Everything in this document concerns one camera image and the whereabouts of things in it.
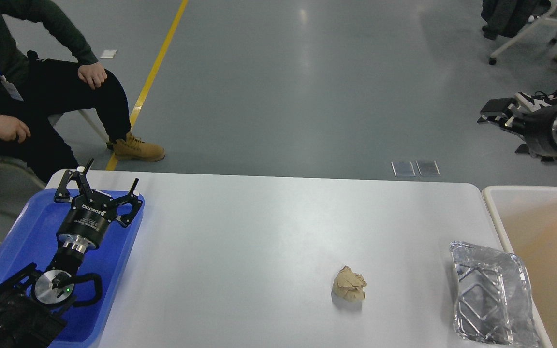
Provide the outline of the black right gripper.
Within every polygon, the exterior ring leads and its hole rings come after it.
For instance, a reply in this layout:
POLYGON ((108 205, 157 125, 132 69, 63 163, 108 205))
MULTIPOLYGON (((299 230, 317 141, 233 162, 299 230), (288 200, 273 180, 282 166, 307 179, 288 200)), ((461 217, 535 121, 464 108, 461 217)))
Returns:
POLYGON ((515 98, 491 99, 480 110, 478 125, 491 124, 505 132, 523 132, 515 154, 557 161, 557 105, 524 114, 515 98))

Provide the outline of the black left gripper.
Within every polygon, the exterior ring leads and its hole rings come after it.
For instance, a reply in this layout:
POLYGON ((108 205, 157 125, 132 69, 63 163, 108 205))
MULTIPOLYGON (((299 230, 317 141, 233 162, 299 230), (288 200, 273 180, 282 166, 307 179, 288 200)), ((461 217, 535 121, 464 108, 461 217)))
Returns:
POLYGON ((121 197, 113 199, 110 195, 100 195, 97 198, 87 198, 85 195, 91 194, 87 172, 93 162, 94 158, 90 158, 85 166, 65 170, 56 189, 56 203, 71 203, 71 208, 56 233, 59 247, 78 251, 99 249, 110 223, 115 221, 126 228, 141 210, 143 201, 136 192, 139 178, 133 181, 130 191, 121 197), (71 181, 77 183, 79 196, 71 196, 68 190, 71 181), (118 209, 124 205, 130 205, 131 210, 126 214, 120 214, 118 209))

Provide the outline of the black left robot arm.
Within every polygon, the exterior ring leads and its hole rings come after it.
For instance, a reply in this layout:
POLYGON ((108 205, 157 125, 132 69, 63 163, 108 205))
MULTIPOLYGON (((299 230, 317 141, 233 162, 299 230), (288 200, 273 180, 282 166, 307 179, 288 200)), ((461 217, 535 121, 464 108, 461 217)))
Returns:
POLYGON ((102 192, 91 163, 25 205, 0 247, 0 348, 88 348, 102 333, 144 201, 102 192))

